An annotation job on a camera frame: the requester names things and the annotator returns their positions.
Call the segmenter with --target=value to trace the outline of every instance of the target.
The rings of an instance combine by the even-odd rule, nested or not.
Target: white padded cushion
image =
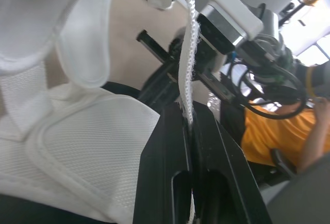
[[[132,223],[141,152],[159,115],[113,95],[46,119],[27,141],[34,164],[117,223]]]
[[[113,222],[32,164],[24,143],[0,139],[0,148],[0,194]]]
[[[60,85],[49,90],[51,96],[57,97],[65,95],[66,92],[67,85]],[[91,103],[105,95],[112,95],[112,93],[100,88],[90,89],[83,92],[83,96],[80,94],[67,100],[52,99],[52,104],[55,113],[59,113],[68,107]],[[0,194],[24,198],[101,221],[113,222],[37,168],[28,159],[23,141],[0,138]]]

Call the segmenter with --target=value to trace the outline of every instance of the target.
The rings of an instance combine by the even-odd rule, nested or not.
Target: white braided rope
[[[188,6],[188,22],[182,45],[179,64],[179,90],[184,114],[191,127],[193,123],[192,106],[192,71],[195,62],[195,51],[199,37],[199,24],[196,21],[195,0],[186,0]]]

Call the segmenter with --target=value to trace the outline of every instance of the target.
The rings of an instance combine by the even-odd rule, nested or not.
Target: black metal rod
[[[288,21],[293,15],[300,11],[304,6],[306,6],[305,3],[301,3],[300,5],[298,5],[297,8],[289,12],[284,18],[279,21],[278,26],[282,27],[286,21]]]
[[[147,50],[150,51],[161,63],[171,60],[169,53],[164,50],[151,36],[148,35],[146,30],[143,30],[136,38],[141,42]]]

